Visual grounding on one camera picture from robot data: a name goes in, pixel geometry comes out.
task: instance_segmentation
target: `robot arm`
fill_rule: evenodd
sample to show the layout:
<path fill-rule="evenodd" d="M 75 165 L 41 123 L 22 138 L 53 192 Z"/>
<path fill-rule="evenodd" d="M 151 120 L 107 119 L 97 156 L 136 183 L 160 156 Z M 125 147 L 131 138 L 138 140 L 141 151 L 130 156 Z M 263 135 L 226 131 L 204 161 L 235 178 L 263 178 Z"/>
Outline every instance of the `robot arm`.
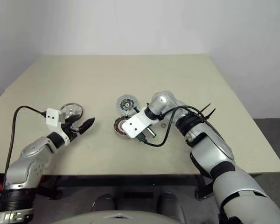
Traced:
<path fill-rule="evenodd" d="M 157 123 L 162 113 L 179 105 L 184 103 L 176 100 L 171 92 L 159 92 L 147 108 L 122 127 L 134 138 Z M 173 122 L 192 148 L 190 157 L 194 165 L 202 175 L 213 180 L 220 224 L 280 224 L 280 209 L 257 182 L 235 164 L 231 149 L 213 128 L 184 109 L 178 109 Z"/>
<path fill-rule="evenodd" d="M 65 119 L 60 110 L 46 111 L 46 124 L 51 134 L 41 137 L 25 147 L 18 160 L 7 170 L 6 183 L 0 200 L 0 224 L 28 223 L 33 218 L 33 201 L 44 168 L 47 168 L 62 145 L 68 145 L 77 133 L 90 128 L 94 118 L 79 128 L 72 124 L 81 115 Z"/>

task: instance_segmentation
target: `white wall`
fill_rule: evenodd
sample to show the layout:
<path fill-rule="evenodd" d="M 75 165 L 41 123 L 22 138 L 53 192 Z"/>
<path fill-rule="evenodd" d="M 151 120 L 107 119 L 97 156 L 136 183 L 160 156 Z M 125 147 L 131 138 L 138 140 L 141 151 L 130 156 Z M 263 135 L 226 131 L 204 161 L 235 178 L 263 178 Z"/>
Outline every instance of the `white wall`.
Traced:
<path fill-rule="evenodd" d="M 0 0 L 0 94 L 37 58 L 26 0 Z"/>
<path fill-rule="evenodd" d="M 26 2 L 29 49 L 58 55 L 208 53 L 253 117 L 280 117 L 280 0 Z"/>

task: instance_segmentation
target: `circular metal part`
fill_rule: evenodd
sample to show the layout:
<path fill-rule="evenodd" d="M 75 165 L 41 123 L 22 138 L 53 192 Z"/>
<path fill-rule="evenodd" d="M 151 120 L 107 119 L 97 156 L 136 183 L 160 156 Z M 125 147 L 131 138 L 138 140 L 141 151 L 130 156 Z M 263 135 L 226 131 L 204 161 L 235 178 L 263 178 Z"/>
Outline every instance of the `circular metal part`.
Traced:
<path fill-rule="evenodd" d="M 83 108 L 80 104 L 77 103 L 68 103 L 63 105 L 61 108 L 61 113 L 65 113 L 65 119 L 69 118 L 72 115 L 79 115 L 80 119 L 83 115 Z"/>
<path fill-rule="evenodd" d="M 139 103 L 136 97 L 132 95 L 123 95 L 117 99 L 116 107 L 120 114 L 131 116 L 135 113 L 134 107 L 138 107 Z"/>
<path fill-rule="evenodd" d="M 130 139 L 129 136 L 125 133 L 125 131 L 122 129 L 122 124 L 125 123 L 128 119 L 129 118 L 127 117 L 121 117 L 117 118 L 114 121 L 114 133 L 123 139 Z"/>

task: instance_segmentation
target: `wire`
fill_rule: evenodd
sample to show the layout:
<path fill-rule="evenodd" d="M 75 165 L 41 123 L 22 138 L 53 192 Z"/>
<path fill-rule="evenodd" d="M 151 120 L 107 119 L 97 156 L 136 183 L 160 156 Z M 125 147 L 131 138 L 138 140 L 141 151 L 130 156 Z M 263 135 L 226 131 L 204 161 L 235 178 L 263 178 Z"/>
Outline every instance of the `wire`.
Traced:
<path fill-rule="evenodd" d="M 30 106 L 20 106 L 15 110 L 14 117 L 13 117 L 13 124 L 12 124 L 12 128 L 11 128 L 11 138 L 10 138 L 9 150 L 8 150 L 8 155 L 7 155 L 7 160 L 6 160 L 5 170 L 4 170 L 4 179 L 3 179 L 3 184 L 2 184 L 2 191 L 3 191 L 5 183 L 6 183 L 6 173 L 7 173 L 8 167 L 9 167 L 11 154 L 12 154 L 13 147 L 14 147 L 15 122 L 16 122 L 16 119 L 17 119 L 18 112 L 22 108 L 27 108 L 27 109 L 30 109 L 30 110 L 36 112 L 36 113 L 39 113 L 40 115 L 42 115 L 44 117 L 46 116 L 46 112 L 38 111 L 37 109 L 34 109 Z"/>
<path fill-rule="evenodd" d="M 169 132 L 170 132 L 170 128 L 171 128 L 171 125 L 172 125 L 172 122 L 173 122 L 173 117 L 176 113 L 176 111 L 178 109 L 184 109 L 186 111 L 188 111 L 189 113 L 191 113 L 192 115 L 198 117 L 201 119 L 202 122 L 205 122 L 208 126 L 211 127 L 211 129 L 217 134 L 219 135 L 221 138 L 222 136 L 219 134 L 219 132 L 207 121 L 207 119 L 210 117 L 210 115 L 214 112 L 214 110 L 207 116 L 205 117 L 200 110 L 198 110 L 197 108 L 193 107 L 193 106 L 187 106 L 187 105 L 183 105 L 183 106 L 177 106 L 177 107 L 174 107 L 168 111 L 166 111 L 165 113 L 163 113 L 161 115 L 162 118 L 164 118 L 167 114 L 169 114 L 170 112 L 172 112 L 171 114 L 171 117 L 170 117 L 170 120 L 169 120 L 169 123 L 168 123 L 168 128 L 167 128 L 167 131 L 166 131 L 166 134 L 165 134 L 165 137 L 164 137 L 164 140 L 162 141 L 162 143 L 160 144 L 153 144 L 153 143 L 150 143 L 148 141 L 144 141 L 145 144 L 149 145 L 149 146 L 153 146 L 153 147 L 161 147 L 165 144 L 165 142 L 167 141 L 167 138 L 168 138 L 168 135 L 169 135 Z"/>

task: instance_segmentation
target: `beige tabletop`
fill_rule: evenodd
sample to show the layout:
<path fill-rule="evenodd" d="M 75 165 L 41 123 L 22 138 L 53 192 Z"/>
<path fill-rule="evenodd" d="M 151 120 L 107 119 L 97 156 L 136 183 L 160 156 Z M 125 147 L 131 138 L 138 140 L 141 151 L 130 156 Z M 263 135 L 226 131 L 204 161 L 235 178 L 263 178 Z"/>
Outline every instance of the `beige tabletop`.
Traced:
<path fill-rule="evenodd" d="M 187 105 L 211 103 L 210 123 L 232 148 L 236 163 L 249 173 L 280 172 L 280 160 L 213 62 L 206 55 L 178 56 L 42 56 L 0 97 L 0 173 L 6 162 L 12 117 L 20 105 L 40 110 L 68 102 L 84 107 L 81 122 L 96 121 L 52 161 L 45 174 L 198 174 L 189 157 L 190 147 L 173 126 L 163 147 L 124 140 L 113 132 L 120 116 L 116 100 L 123 94 L 137 97 L 140 107 L 154 93 L 173 92 Z M 151 142 L 161 142 L 164 120 L 152 126 Z M 19 112 L 12 162 L 21 150 L 49 130 L 45 119 L 23 109 Z"/>

